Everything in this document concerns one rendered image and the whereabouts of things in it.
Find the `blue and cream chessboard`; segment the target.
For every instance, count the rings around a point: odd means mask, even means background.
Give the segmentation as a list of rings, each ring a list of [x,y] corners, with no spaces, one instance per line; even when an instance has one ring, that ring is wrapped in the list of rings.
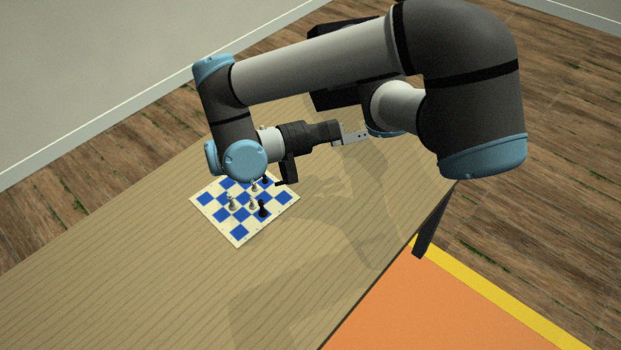
[[[286,185],[275,186],[274,183],[280,180],[269,171],[266,170],[265,174],[268,183],[263,184],[262,177],[257,180],[257,192],[251,190],[251,183],[242,184],[222,175],[189,198],[237,250],[301,199]],[[228,192],[238,205],[235,211],[228,208]],[[249,209],[249,197],[253,197],[256,203],[254,210]],[[259,199],[263,199],[264,209],[268,211],[263,218],[258,215]]]

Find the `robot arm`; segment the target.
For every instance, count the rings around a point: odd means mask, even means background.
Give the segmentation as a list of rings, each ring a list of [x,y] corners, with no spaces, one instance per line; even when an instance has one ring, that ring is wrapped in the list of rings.
[[[443,177],[479,179],[520,166],[528,134],[510,30],[468,1],[392,6],[383,17],[239,62],[229,53],[195,62],[213,136],[204,144],[210,173],[249,184],[266,172],[250,106],[355,81],[368,133],[418,136]],[[406,82],[417,74],[425,89]]]

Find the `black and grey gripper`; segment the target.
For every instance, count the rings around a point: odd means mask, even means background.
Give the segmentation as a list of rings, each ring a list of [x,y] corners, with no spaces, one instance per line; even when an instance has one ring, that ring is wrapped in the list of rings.
[[[264,128],[262,125],[259,129],[256,131],[261,136],[268,164],[279,163],[283,180],[275,182],[275,186],[299,182],[294,157],[311,153],[314,146],[330,142],[334,147],[369,139],[368,129],[345,134],[343,124],[339,124],[337,119],[310,125],[305,120],[299,120],[277,125],[276,128]]]

